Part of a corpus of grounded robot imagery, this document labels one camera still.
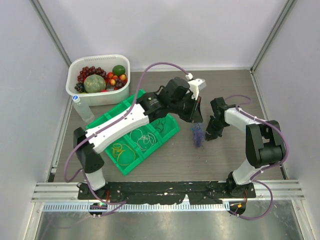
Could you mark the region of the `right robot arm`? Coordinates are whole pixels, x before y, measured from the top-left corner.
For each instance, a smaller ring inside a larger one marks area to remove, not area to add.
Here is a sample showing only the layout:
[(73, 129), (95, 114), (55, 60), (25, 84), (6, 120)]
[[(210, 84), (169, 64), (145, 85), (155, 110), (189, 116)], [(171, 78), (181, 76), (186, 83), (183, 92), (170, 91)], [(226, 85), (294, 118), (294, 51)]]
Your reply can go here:
[(275, 120), (265, 121), (243, 111), (238, 105), (228, 105), (223, 97), (210, 102), (210, 116), (205, 140), (221, 138), (226, 127), (234, 126), (245, 133), (245, 161), (229, 173), (225, 191), (233, 198), (241, 197), (254, 178), (288, 157), (286, 141)]

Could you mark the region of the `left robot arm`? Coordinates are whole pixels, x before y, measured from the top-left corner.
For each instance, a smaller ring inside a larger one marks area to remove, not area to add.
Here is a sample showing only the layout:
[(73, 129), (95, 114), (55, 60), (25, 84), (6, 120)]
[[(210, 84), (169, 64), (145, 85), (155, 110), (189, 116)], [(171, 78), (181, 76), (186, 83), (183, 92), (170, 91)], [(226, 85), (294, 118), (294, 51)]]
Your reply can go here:
[(146, 92), (132, 105), (112, 119), (94, 128), (77, 128), (73, 133), (75, 153), (90, 186), (89, 194), (100, 200), (107, 192), (101, 152), (129, 132), (150, 124), (167, 114), (176, 114), (187, 123), (203, 122), (200, 91), (206, 87), (203, 79), (184, 80), (176, 77), (157, 92)]

